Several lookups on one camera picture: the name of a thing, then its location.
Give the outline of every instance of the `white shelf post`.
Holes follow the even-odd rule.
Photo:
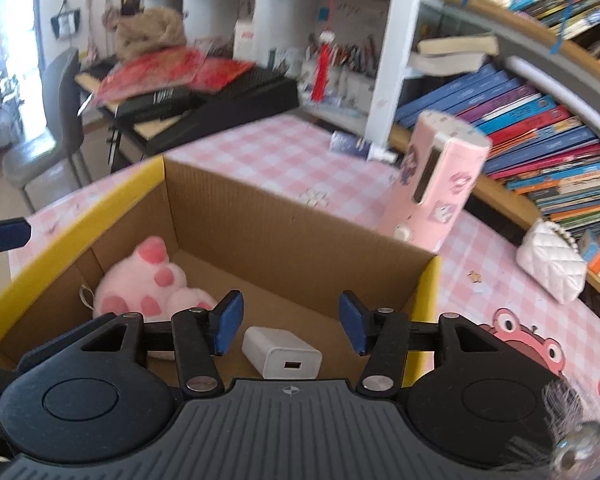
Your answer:
[[[391,0],[365,139],[385,145],[416,32],[420,0]]]

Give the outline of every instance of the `gray chair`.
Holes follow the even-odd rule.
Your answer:
[[[15,146],[2,158],[4,177],[20,190],[32,213],[36,209],[27,194],[27,184],[63,159],[69,163],[79,187],[82,187],[82,183],[75,167],[74,155],[87,183],[91,183],[91,175],[80,150],[84,133],[82,120],[78,117],[80,89],[74,81],[79,71],[77,48],[68,48],[53,60],[42,75],[45,133]]]

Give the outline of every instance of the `pink thermos bottle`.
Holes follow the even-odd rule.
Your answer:
[[[437,253],[490,149],[490,139],[469,123],[423,111],[378,230]]]

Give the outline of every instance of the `ribbed rubber surface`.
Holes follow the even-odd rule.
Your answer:
[[[20,457],[0,480],[469,480],[546,478],[475,470],[414,436],[397,407],[345,381],[238,380],[191,400],[156,442],[116,462],[60,467]]]

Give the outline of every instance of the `star sticker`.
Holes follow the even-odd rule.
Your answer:
[[[298,394],[300,391],[301,391],[300,388],[298,388],[297,386],[293,386],[292,384],[290,384],[286,388],[282,388],[282,393],[287,394],[289,397],[293,397],[295,394]]]
[[[467,274],[467,276],[473,283],[482,283],[482,276],[480,274],[478,274],[477,272],[475,272],[474,270],[469,272]]]

